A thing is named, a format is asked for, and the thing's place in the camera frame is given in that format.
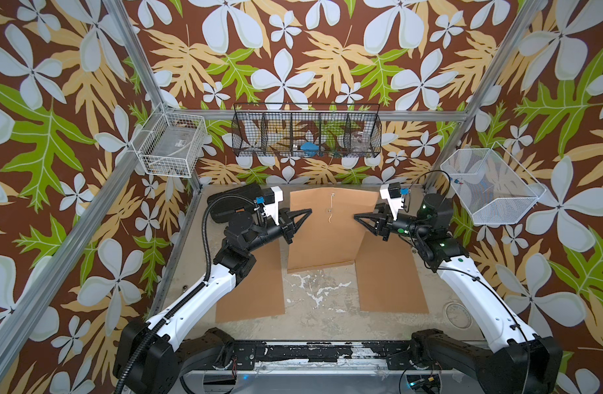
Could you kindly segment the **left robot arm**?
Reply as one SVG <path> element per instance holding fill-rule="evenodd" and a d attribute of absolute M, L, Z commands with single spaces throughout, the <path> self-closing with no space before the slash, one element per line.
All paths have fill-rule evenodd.
<path fill-rule="evenodd" d="M 191 356 L 181 348 L 188 333 L 248 276 L 256 262 L 253 251 L 280 238 L 291 244 L 312 210 L 282 208 L 278 213 L 278 221 L 265 218 L 261 225 L 248 211 L 235 214 L 224 230 L 221 249 L 207 263 L 204 277 L 162 312 L 127 325 L 118 345 L 114 392 L 168 393 L 188 373 Z"/>

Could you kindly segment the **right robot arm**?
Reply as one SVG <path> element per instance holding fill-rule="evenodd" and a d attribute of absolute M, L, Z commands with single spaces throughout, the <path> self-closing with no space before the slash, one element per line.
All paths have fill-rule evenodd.
<path fill-rule="evenodd" d="M 414 216 L 399 213 L 402 206 L 400 198 L 388 198 L 373 213 L 357 213 L 354 218 L 385 241 L 395 234 L 411 243 L 424 265 L 455 292 L 488 343 L 483 348 L 439 329 L 421 330 L 411 336 L 411 363 L 456 369 L 475 379 L 485 393 L 552 392 L 562 348 L 511 310 L 475 267 L 463 244 L 450 235 L 451 201 L 428 194 Z"/>

